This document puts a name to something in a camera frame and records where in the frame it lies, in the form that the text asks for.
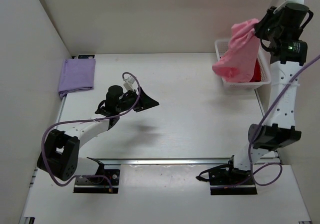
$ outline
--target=white wall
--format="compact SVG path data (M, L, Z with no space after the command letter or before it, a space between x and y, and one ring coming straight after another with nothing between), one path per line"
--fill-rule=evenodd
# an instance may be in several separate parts
M45 0L71 54L212 52L271 0Z
M19 221L69 56L38 0L0 0L0 223Z
M305 28L301 40L308 43L307 62L320 54L320 0L305 0L314 18ZM291 164L298 181L302 196L314 223L320 223L320 191L319 191L319 166L320 166L320 62L302 73L299 80L300 87L296 99L296 129L302 131L302 138L280 150L285 164ZM270 88L259 90L264 106L268 106Z

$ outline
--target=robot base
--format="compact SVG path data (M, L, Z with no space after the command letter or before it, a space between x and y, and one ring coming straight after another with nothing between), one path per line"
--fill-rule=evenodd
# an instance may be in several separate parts
M105 169L104 175L111 181L112 192L108 182L103 178L79 178L75 179L74 193L100 193L100 194L117 194L119 190L119 169Z
M256 186L252 179L236 187L219 188L239 183L243 179L243 175L240 174L230 176L229 171L225 169L211 170L209 171L210 193L211 195L257 195Z
M201 176L204 173L209 174L209 179ZM244 181L248 177L248 174L249 172L237 173L233 169L233 165L228 163L205 170L196 178L197 180L210 183L211 195L256 195L256 186L251 178L235 187L223 188L223 186L235 185Z

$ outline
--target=red object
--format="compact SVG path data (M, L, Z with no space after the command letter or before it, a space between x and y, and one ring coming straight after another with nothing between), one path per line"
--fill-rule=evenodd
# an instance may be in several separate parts
M258 59L255 61L253 77L250 82L261 82L261 69Z

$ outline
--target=black mounting bracket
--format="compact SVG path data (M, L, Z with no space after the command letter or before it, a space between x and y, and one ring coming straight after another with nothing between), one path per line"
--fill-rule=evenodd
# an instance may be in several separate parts
M79 139L66 135L64 131L54 129L50 131L44 144L45 156L54 176L63 181L70 179L78 165ZM47 168L43 161L40 153L36 165L39 169L46 171Z
M201 176L204 173L208 173L208 179ZM236 169L233 168L231 159L228 164L219 165L201 172L196 179L210 183L211 195L256 195L256 186L251 178L240 185L228 188L224 187L244 181L248 178L249 174L249 171L244 173L237 172Z
M106 176L112 185L112 192L109 183L104 178L80 178L75 179L74 193L101 193L117 194L119 191L120 169L104 169Z

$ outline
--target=metal base plate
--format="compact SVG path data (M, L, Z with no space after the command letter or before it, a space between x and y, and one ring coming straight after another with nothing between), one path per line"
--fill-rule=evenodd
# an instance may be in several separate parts
M210 186L210 195L257 195L255 185L236 186L232 188L214 188L217 186Z
M112 192L109 188L109 184L105 179L97 178L93 180L92 178L79 178L75 179L74 193L107 193L107 194L117 194L118 186L120 180L120 170L119 169L105 169L105 176L109 178L112 184Z

